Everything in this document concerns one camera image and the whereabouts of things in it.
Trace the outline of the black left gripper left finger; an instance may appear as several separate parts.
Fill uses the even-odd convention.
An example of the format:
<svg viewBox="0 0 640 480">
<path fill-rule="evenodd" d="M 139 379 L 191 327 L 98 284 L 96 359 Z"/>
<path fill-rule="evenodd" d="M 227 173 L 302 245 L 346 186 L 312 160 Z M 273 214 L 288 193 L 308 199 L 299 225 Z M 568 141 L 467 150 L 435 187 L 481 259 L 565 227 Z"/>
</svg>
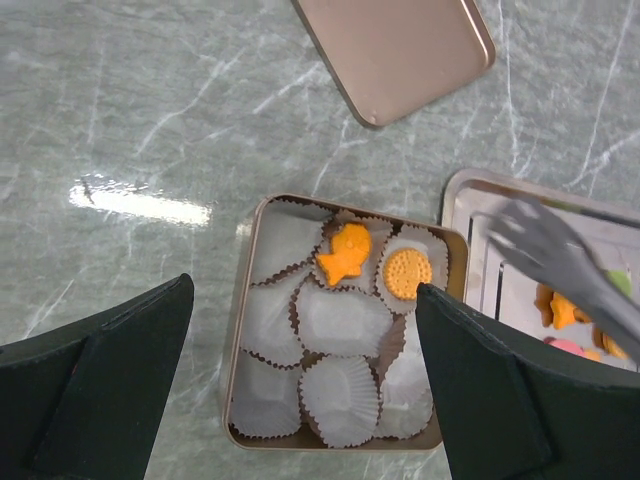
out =
<svg viewBox="0 0 640 480">
<path fill-rule="evenodd" d="M 141 479 L 194 304 L 182 274 L 1 348 L 4 479 Z"/>
</svg>

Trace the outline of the round sandwich cookie green top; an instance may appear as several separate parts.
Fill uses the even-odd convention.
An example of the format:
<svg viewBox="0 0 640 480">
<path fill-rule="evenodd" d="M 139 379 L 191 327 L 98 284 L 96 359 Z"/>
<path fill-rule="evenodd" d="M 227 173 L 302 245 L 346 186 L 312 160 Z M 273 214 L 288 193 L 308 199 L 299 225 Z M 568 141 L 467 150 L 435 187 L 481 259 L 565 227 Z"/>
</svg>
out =
<svg viewBox="0 0 640 480">
<path fill-rule="evenodd" d="M 415 248 L 393 251 L 383 266 L 383 282 L 399 300 L 415 300 L 421 283 L 430 283 L 433 270 L 429 258 Z"/>
</svg>

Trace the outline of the orange fish cookie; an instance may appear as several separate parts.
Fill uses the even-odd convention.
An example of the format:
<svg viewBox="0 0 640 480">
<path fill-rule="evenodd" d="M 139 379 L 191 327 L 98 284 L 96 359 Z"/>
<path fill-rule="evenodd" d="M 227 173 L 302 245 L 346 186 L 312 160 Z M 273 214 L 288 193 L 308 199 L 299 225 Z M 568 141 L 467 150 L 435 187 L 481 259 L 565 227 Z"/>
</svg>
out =
<svg viewBox="0 0 640 480">
<path fill-rule="evenodd" d="M 361 275 L 362 266 L 368 260 L 373 242 L 369 230 L 359 223 L 346 223 L 330 240 L 330 252 L 316 256 L 327 284 L 337 286 L 345 278 Z"/>
</svg>

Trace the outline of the metal tongs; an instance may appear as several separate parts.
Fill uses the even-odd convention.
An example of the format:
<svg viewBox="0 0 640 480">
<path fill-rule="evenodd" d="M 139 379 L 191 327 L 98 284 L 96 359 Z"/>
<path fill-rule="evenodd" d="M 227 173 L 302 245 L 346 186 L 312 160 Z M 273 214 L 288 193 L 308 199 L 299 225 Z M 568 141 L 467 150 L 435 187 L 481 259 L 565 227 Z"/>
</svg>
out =
<svg viewBox="0 0 640 480">
<path fill-rule="evenodd" d="M 600 268 L 566 221 L 538 199 L 520 196 L 489 215 L 486 236 L 507 263 L 563 295 L 639 361 L 639 305 Z"/>
</svg>

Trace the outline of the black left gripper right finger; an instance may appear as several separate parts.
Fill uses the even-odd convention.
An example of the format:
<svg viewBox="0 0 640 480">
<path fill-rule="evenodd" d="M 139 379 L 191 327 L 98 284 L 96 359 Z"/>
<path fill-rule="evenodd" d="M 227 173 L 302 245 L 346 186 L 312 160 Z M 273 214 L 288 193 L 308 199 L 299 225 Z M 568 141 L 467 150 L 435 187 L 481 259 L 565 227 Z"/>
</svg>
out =
<svg viewBox="0 0 640 480">
<path fill-rule="evenodd" d="M 636 479 L 639 376 L 547 345 L 445 291 L 417 329 L 455 479 Z"/>
</svg>

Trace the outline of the pink macaron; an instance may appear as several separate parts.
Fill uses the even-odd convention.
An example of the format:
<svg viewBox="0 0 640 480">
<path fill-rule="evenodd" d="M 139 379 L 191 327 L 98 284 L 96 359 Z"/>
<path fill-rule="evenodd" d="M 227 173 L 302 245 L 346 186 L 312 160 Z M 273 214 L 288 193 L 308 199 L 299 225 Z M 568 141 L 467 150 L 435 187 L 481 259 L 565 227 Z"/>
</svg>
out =
<svg viewBox="0 0 640 480">
<path fill-rule="evenodd" d="M 555 337 L 546 337 L 543 342 L 547 345 L 553 346 L 555 348 L 558 348 L 560 350 L 569 352 L 573 355 L 577 355 L 580 357 L 584 357 L 585 356 L 585 350 L 578 344 L 576 344 L 575 342 L 572 342 L 570 340 L 566 340 L 566 339 L 562 339 L 562 338 L 555 338 Z"/>
</svg>

